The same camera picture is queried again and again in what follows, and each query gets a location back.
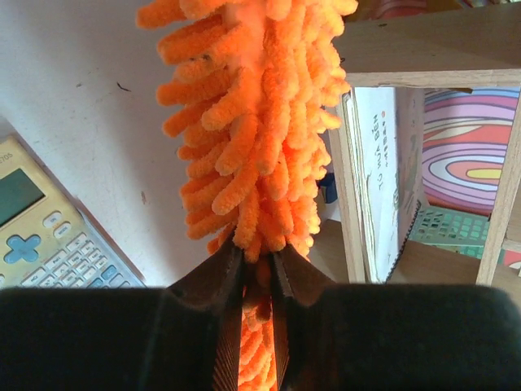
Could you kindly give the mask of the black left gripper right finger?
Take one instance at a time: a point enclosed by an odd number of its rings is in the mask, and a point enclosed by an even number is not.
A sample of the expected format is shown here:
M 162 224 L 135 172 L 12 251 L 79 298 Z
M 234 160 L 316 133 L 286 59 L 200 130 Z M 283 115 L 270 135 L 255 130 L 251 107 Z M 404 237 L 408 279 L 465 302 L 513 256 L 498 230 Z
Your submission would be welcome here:
M 498 289 L 342 284 L 270 258 L 281 390 L 517 390 L 520 313 Z

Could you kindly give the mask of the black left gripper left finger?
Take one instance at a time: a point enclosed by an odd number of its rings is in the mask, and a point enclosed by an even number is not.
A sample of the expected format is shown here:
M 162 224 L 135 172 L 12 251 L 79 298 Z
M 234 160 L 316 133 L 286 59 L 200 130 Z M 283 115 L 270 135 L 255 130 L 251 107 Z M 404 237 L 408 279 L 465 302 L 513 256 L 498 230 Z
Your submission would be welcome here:
M 2 290 L 2 389 L 237 389 L 243 267 L 226 241 L 167 288 Z

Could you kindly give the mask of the orange microfiber duster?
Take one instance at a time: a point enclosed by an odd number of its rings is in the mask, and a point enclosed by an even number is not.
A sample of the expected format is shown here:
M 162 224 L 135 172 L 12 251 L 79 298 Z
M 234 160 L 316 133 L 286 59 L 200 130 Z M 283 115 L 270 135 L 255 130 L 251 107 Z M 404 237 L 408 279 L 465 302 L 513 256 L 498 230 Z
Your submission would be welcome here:
M 268 257 L 287 246 L 307 256 L 319 232 L 318 182 L 331 158 L 322 135 L 348 92 L 333 45 L 355 1 L 153 1 L 141 29 L 171 27 L 159 40 L 172 79 L 158 103 L 178 106 L 163 124 L 182 136 L 187 234 L 215 253 L 232 239 L 247 279 L 238 387 L 277 387 Z

